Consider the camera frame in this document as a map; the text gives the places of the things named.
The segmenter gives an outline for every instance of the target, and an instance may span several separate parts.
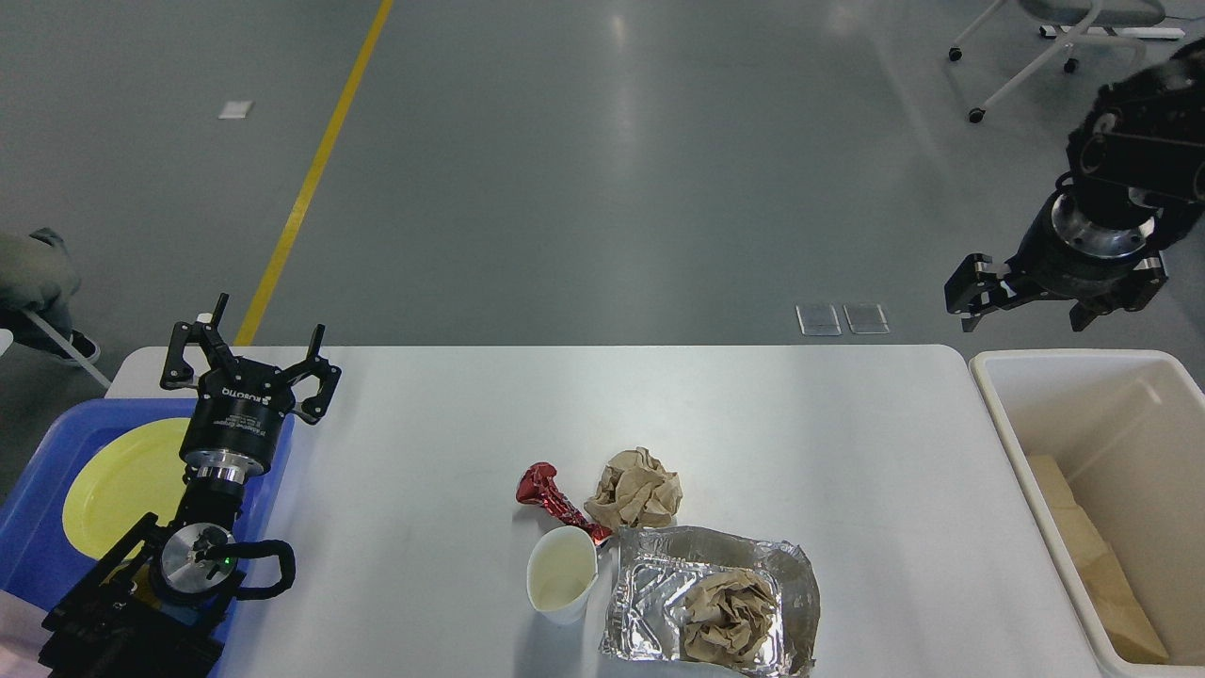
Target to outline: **robotic arm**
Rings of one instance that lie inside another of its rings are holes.
[[[166,526],[146,514],[51,611],[53,631],[39,661],[52,677],[204,678],[222,655],[211,633],[234,600],[266,600],[293,585],[288,543],[237,542],[247,481],[271,471],[292,413],[316,424],[330,406],[340,370],[318,355],[317,325],[305,360],[287,370],[236,358],[218,334],[227,295],[207,319],[176,323],[160,387],[195,389],[196,408],[180,449],[184,496]],[[184,348],[210,365],[194,379]],[[300,403],[293,387],[313,377],[318,393]],[[275,558],[280,579],[242,586],[240,561]]]
[[[1074,299],[1071,328],[1138,311],[1166,282],[1160,252],[1205,211],[1205,40],[1100,88],[1071,132],[1059,177],[1000,266],[969,254],[946,282],[946,309],[971,331],[984,314]]]

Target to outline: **red foil wrapper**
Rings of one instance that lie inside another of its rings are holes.
[[[541,461],[531,465],[531,468],[527,470],[527,473],[519,479],[515,499],[521,505],[542,506],[548,515],[565,525],[581,527],[590,536],[590,540],[594,540],[595,546],[601,546],[611,537],[611,530],[586,520],[582,512],[570,503],[569,497],[557,489],[557,484],[552,482],[553,476],[557,476],[557,467],[551,464]]]

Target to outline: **paper cup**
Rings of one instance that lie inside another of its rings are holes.
[[[528,560],[528,600],[558,626],[586,613],[590,586],[599,576],[594,542],[581,527],[566,525],[540,538]]]

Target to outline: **yellow floor line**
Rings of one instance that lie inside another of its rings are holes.
[[[259,287],[255,289],[255,295],[251,299],[251,307],[247,308],[247,314],[242,318],[242,325],[239,326],[239,334],[234,338],[235,347],[249,347],[255,338],[255,331],[259,330],[259,323],[264,319],[264,311],[268,309],[268,302],[272,300],[276,282],[281,278],[281,272],[284,270],[284,261],[288,260],[289,252],[293,249],[293,242],[298,237],[298,231],[301,230],[301,222],[305,220],[305,213],[310,210],[310,201],[313,199],[315,190],[318,189],[318,182],[322,181],[322,172],[327,169],[327,160],[330,159],[330,152],[335,148],[339,131],[343,128],[343,119],[347,118],[347,110],[352,107],[352,100],[355,99],[355,90],[364,77],[364,69],[368,67],[369,59],[372,58],[372,49],[376,47],[377,37],[381,35],[381,29],[384,26],[384,20],[389,17],[392,7],[393,0],[381,0],[381,6],[377,7],[376,18],[372,19],[372,28],[369,29],[369,34],[364,39],[360,54],[355,58],[355,65],[352,66],[352,72],[347,76],[347,83],[343,84],[343,93],[340,94],[339,104],[335,105],[335,112],[330,116],[330,122],[327,123],[327,131],[322,135],[318,151],[313,154],[313,161],[310,163],[310,171],[306,172],[305,181],[301,182],[301,190],[298,193],[298,199],[293,202],[293,211],[289,212],[289,219],[284,222],[284,230],[281,231],[281,237],[276,241],[276,249],[272,250],[272,258],[268,260],[264,276],[259,278]]]

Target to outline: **foil container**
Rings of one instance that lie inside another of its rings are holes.
[[[704,527],[619,530],[619,572],[599,652],[629,661],[694,661],[682,654],[686,594],[719,572],[746,570],[770,584],[777,609],[745,676],[807,676],[816,664],[821,594],[812,564],[788,542],[757,542]]]

